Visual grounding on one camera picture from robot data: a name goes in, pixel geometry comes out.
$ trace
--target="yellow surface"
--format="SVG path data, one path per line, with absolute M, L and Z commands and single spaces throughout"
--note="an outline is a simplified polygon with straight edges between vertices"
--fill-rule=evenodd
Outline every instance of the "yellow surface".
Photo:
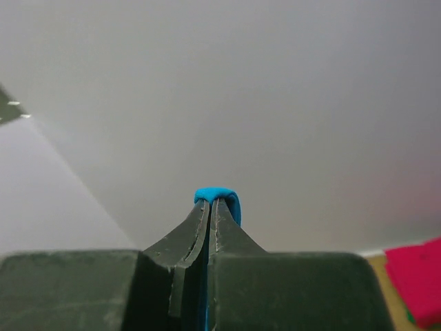
M 406 310 L 404 303 L 402 302 L 400 296 L 396 292 L 395 288 L 392 286 L 389 280 L 384 265 L 387 260 L 385 256 L 371 257 L 367 259 L 375 270 L 377 277 L 380 281 L 381 289 L 383 295 L 386 299 L 387 306 L 391 313 L 393 323 L 397 331 L 414 331 L 421 330 L 407 319 Z M 441 330 L 439 328 L 432 328 L 431 330 Z

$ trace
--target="white panel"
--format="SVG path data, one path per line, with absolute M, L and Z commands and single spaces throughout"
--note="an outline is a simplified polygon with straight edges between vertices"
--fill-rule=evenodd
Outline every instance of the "white panel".
M 441 233 L 441 2 L 7 1 L 0 77 L 144 248 L 224 185 L 270 250 Z
M 31 119 L 0 126 L 0 254 L 133 248 Z

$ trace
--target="red fabric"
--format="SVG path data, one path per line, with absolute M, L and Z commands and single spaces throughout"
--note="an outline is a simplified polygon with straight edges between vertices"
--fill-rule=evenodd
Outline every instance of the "red fabric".
M 418 326 L 441 323 L 441 238 L 386 251 L 386 271 Z

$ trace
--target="gray background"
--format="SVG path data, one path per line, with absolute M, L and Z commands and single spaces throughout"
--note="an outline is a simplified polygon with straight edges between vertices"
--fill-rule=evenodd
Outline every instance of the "gray background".
M 144 248 L 200 186 L 269 250 L 441 233 L 441 2 L 7 0 L 1 82 Z

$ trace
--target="blue cloth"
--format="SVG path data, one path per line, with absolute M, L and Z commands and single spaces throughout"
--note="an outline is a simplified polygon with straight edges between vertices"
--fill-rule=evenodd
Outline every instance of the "blue cloth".
M 204 199 L 213 204 L 214 200 L 224 198 L 234 221 L 241 225 L 240 203 L 237 194 L 229 188 L 200 188 L 194 193 L 194 203 Z
M 199 200 L 207 200 L 210 205 L 213 205 L 214 200 L 223 198 L 227 203 L 227 207 L 229 212 L 233 216 L 233 220 L 240 226 L 242 223 L 242 216 L 240 213 L 240 202 L 237 194 L 230 190 L 229 188 L 200 188 L 194 193 L 194 203 Z M 205 324 L 205 331 L 208 330 L 208 305 L 207 305 L 207 263 L 208 263 L 208 245 L 207 252 L 205 252 L 204 256 L 204 268 L 203 268 L 203 276 L 204 281 L 201 283 L 203 287 L 201 303 L 205 303 L 205 307 L 200 307 L 201 311 L 199 312 L 202 319 L 201 324 Z

